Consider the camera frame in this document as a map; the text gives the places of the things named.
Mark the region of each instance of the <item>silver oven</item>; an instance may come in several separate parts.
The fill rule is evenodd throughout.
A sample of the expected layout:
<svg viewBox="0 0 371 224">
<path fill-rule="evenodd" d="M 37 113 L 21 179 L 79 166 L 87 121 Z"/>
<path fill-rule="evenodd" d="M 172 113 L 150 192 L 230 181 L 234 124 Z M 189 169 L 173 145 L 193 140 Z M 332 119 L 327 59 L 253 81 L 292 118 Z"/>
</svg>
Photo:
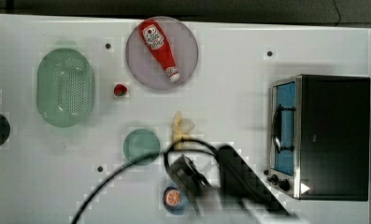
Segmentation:
<svg viewBox="0 0 371 224">
<path fill-rule="evenodd" d="M 369 92 L 368 77 L 273 83 L 269 184 L 295 199 L 367 201 Z"/>
</svg>

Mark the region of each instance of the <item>red ketchup bottle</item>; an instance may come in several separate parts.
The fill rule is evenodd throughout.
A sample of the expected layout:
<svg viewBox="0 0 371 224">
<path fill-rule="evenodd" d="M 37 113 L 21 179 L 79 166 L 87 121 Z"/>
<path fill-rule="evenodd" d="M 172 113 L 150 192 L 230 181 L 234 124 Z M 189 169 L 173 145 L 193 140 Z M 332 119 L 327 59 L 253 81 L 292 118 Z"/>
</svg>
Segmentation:
<svg viewBox="0 0 371 224">
<path fill-rule="evenodd" d="M 152 20 L 143 21 L 139 25 L 139 33 L 147 45 L 150 53 L 159 62 L 170 81 L 175 82 L 179 79 L 179 73 L 171 53 L 170 45 L 160 25 Z"/>
</svg>

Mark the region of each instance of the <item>green bowl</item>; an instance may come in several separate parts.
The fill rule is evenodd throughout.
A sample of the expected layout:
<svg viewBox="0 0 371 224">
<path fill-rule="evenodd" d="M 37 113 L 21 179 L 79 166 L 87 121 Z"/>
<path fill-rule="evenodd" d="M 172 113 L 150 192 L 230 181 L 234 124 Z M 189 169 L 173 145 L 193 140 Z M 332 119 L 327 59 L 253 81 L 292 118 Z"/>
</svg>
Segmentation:
<svg viewBox="0 0 371 224">
<path fill-rule="evenodd" d="M 133 163 L 141 156 L 160 152 L 159 138 L 155 133 L 146 129 L 137 129 L 126 136 L 123 144 L 123 152 L 126 159 Z M 137 165 L 148 165 L 156 160 L 159 155 L 148 160 L 137 162 Z"/>
<path fill-rule="evenodd" d="M 74 49 L 47 54 L 37 71 L 36 105 L 49 124 L 66 128 L 86 119 L 93 105 L 93 70 Z"/>
</svg>

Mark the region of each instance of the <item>gray floor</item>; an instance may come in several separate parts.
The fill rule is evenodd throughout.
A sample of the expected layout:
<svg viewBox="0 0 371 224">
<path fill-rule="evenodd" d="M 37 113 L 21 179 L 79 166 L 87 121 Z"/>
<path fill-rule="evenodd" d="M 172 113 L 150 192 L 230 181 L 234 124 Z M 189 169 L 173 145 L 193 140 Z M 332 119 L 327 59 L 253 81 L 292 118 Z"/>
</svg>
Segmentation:
<svg viewBox="0 0 371 224">
<path fill-rule="evenodd" d="M 371 0 L 336 0 L 340 26 L 371 27 Z M 0 0 L 0 8 L 43 15 L 144 18 L 166 15 L 183 21 L 335 25 L 333 0 Z"/>
</svg>

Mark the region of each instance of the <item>white tabletop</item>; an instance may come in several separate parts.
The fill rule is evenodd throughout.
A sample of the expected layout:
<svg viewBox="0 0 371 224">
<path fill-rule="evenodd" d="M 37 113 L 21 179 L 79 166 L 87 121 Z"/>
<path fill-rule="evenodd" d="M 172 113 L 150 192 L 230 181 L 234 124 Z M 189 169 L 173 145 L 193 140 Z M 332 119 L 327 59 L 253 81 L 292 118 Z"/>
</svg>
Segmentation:
<svg viewBox="0 0 371 224">
<path fill-rule="evenodd" d="M 233 145 L 264 180 L 271 82 L 298 74 L 370 76 L 371 29 L 185 22 L 199 45 L 198 66 L 187 84 L 159 93 L 140 85 L 125 62 L 126 40 L 138 23 L 0 15 L 0 112 L 12 127 L 0 147 L 0 223 L 69 223 L 106 171 L 125 162 L 126 134 L 153 129 L 165 148 L 177 111 L 195 123 L 198 137 Z M 37 112 L 36 71 L 48 52 L 68 41 L 91 63 L 96 95 L 91 115 L 63 130 Z M 127 84 L 128 97 L 113 97 L 119 82 Z M 96 172 L 99 165 L 104 172 Z M 93 203 L 84 223 L 184 220 L 162 208 L 165 179 L 161 159 L 125 173 Z M 271 190 L 310 223 L 368 222 L 368 202 L 300 202 Z"/>
</svg>

